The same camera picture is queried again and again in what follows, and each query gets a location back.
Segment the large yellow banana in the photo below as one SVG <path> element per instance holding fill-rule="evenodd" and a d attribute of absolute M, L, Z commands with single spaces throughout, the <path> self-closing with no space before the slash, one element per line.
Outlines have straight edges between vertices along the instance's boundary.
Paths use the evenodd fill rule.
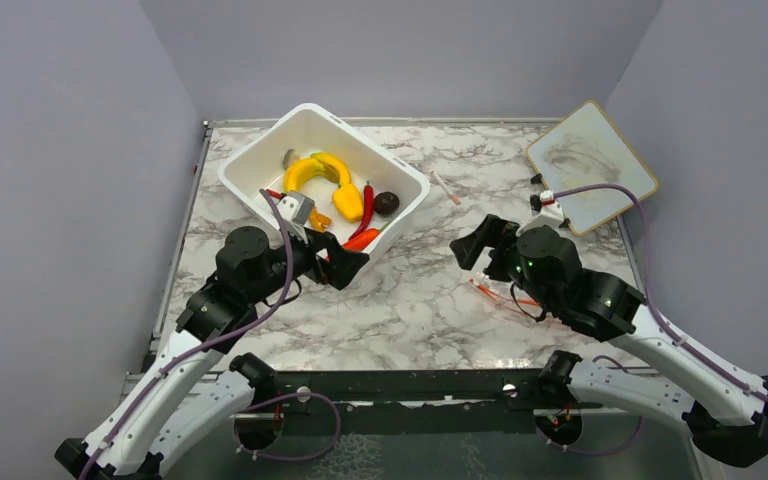
<path fill-rule="evenodd" d="M 290 165 L 284 172 L 283 190 L 285 193 L 300 192 L 302 186 L 315 177 L 325 177 L 323 164 L 315 158 L 303 158 Z"/>

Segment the small yellow banana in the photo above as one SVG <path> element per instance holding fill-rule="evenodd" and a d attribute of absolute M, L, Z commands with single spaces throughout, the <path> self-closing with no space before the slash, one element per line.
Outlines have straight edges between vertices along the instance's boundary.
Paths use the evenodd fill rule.
<path fill-rule="evenodd" d="M 316 152 L 311 157 L 323 166 L 325 178 L 332 183 L 339 187 L 352 183 L 348 167 L 336 156 L 326 152 Z"/>

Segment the clear zip bag orange zipper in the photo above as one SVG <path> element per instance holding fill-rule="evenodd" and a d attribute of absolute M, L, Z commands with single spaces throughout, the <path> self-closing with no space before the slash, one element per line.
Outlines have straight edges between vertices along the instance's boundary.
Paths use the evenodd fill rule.
<path fill-rule="evenodd" d="M 561 324 L 561 321 L 559 319 L 556 319 L 555 317 L 552 317 L 549 315 L 547 315 L 543 320 L 539 320 L 538 319 L 540 315 L 539 305 L 529 298 L 519 299 L 519 298 L 516 298 L 515 296 L 511 296 L 510 294 L 508 294 L 507 296 L 504 296 L 492 290 L 487 285 L 485 285 L 481 281 L 476 280 L 474 278 L 470 278 L 469 283 L 478 292 L 480 292 L 487 299 L 489 299 L 493 304 L 495 304 L 497 307 L 501 309 L 507 310 L 509 312 L 513 312 L 514 314 L 522 316 L 526 319 L 530 319 L 535 323 L 539 323 L 540 321 L 548 321 L 551 324 L 555 324 L 555 325 Z"/>

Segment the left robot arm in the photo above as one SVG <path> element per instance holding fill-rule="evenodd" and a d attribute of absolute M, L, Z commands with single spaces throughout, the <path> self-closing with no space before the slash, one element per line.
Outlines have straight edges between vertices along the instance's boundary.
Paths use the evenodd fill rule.
<path fill-rule="evenodd" d="M 196 398 L 189 394 L 245 332 L 276 313 L 299 277 L 341 290 L 369 261 L 331 233 L 305 234 L 271 247 L 258 227 L 232 231 L 154 363 L 101 425 L 65 440 L 56 460 L 76 479 L 161 479 L 231 414 L 269 406 L 275 372 L 254 354 L 236 357 Z"/>

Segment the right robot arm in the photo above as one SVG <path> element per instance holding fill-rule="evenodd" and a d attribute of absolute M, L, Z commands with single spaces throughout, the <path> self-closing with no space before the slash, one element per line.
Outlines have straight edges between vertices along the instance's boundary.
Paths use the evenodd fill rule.
<path fill-rule="evenodd" d="M 554 228 L 523 230 L 489 214 L 450 249 L 463 270 L 487 252 L 489 279 L 524 291 L 542 316 L 637 357 L 662 377 L 610 370 L 557 350 L 536 383 L 545 404 L 597 403 L 671 425 L 702 453 L 733 467 L 768 455 L 768 375 L 742 370 L 693 346 L 670 322 L 658 322 L 643 293 L 584 267 L 575 243 Z"/>

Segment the yellow bell pepper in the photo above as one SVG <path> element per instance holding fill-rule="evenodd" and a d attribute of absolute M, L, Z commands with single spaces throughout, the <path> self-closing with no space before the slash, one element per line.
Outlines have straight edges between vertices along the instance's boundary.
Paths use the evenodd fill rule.
<path fill-rule="evenodd" d="M 360 191 L 353 183 L 346 183 L 332 194 L 332 203 L 349 223 L 357 223 L 364 216 L 364 203 Z"/>

